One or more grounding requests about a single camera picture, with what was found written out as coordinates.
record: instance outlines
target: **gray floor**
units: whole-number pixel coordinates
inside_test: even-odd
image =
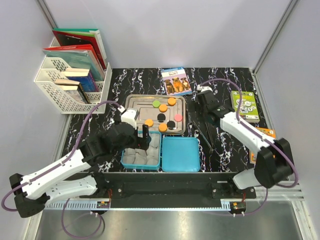
[[[249,209],[257,203],[250,202]],[[99,220],[83,211],[67,211],[65,224],[75,235],[92,233]],[[109,211],[103,215],[104,232],[96,240],[301,240],[289,202],[267,202],[257,214],[245,217],[216,216],[194,211]],[[45,210],[37,240],[69,240],[61,227],[61,211]]]

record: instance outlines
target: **blue plastic container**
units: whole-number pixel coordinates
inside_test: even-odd
[[[159,134],[160,135],[160,140],[159,140],[159,161],[157,165],[139,165],[139,164],[128,164],[123,162],[124,154],[125,151],[122,152],[121,156],[121,164],[126,168],[126,169],[141,169],[141,170],[158,170],[160,168],[160,156],[161,156],[161,147],[162,147],[162,135],[158,131],[149,131],[149,134]]]
[[[196,137],[164,137],[162,170],[168,173],[198,172],[200,170],[198,139]]]

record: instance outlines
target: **black disc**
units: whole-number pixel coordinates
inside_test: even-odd
[[[157,119],[159,122],[163,122],[164,120],[166,120],[166,115],[164,115],[163,113],[159,113]]]
[[[176,123],[174,121],[168,121],[166,125],[169,129],[174,129],[176,127]]]

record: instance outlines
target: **orange disc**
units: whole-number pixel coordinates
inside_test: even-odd
[[[151,128],[154,125],[154,121],[152,121],[152,119],[147,119],[144,121],[144,124],[148,125],[148,127]]]
[[[167,129],[168,129],[167,124],[161,123],[159,125],[159,132],[163,133],[163,132],[167,131]]]
[[[160,112],[164,113],[164,112],[166,112],[168,110],[168,107],[165,104],[161,104],[159,106],[159,110],[160,110]]]
[[[176,99],[175,98],[173,98],[173,97],[170,97],[169,99],[168,99],[168,104],[170,105],[170,106],[174,106],[175,104],[176,104]]]

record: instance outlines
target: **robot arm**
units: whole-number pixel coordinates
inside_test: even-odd
[[[284,157],[271,146],[274,144],[278,147],[293,163],[290,144],[287,140],[284,138],[276,140],[260,132],[241,117],[238,121],[234,110],[226,104],[220,104],[210,87],[199,86],[198,91],[196,109],[199,110],[200,117],[232,134],[256,155],[255,168],[242,171],[233,177],[233,182],[238,189],[259,185],[271,188],[293,173]]]
[[[113,125],[107,132],[89,137],[75,150],[67,161],[69,153],[58,161],[29,175],[12,175],[9,180],[11,188],[25,184],[14,192],[14,202],[22,218],[33,216],[52,202],[78,196],[89,196],[107,191],[104,177],[99,173],[84,178],[63,181],[72,175],[89,170],[92,172],[99,164],[109,161],[116,152],[126,148],[147,150],[151,138],[147,125],[142,126],[142,137],[138,137],[138,111],[128,108],[121,115],[121,122]],[[50,169],[41,178],[30,180]]]

